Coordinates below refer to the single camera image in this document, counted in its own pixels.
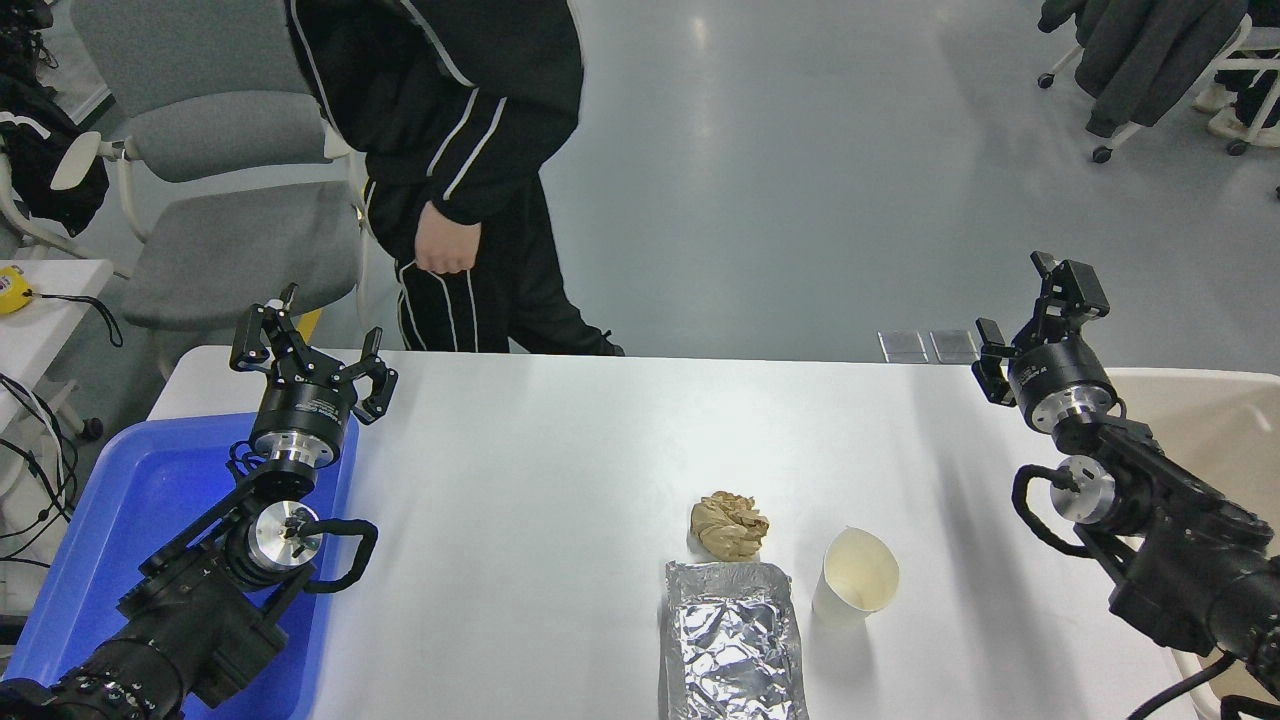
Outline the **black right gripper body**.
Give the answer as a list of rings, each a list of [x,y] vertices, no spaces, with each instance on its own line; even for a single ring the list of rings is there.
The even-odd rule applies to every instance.
[[[1051,395],[1084,386],[1101,392],[1101,407],[1116,405],[1116,392],[1105,366],[1084,340],[1064,340],[1029,348],[1010,360],[1007,382],[1015,406],[1030,413]]]

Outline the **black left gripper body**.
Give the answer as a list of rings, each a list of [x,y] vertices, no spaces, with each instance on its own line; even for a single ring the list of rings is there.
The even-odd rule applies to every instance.
[[[268,380],[250,443],[266,454],[269,436],[301,433],[323,443],[329,454],[339,454],[356,400],[352,386]]]

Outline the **person's left hand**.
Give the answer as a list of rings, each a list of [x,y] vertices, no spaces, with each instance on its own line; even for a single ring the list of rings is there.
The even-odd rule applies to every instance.
[[[422,272],[451,275],[475,268],[483,225],[453,222],[433,202],[420,213],[413,237],[413,264]]]

